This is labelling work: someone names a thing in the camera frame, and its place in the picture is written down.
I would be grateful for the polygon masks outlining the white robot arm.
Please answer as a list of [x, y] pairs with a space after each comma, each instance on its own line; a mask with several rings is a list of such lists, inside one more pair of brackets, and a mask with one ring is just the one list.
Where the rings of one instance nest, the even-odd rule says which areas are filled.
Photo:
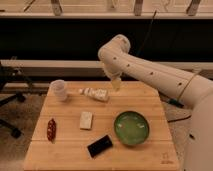
[[184, 171], [213, 171], [213, 81], [196, 73], [172, 68], [129, 54], [122, 34], [98, 50], [103, 70], [115, 90], [123, 73], [144, 82], [192, 109]]

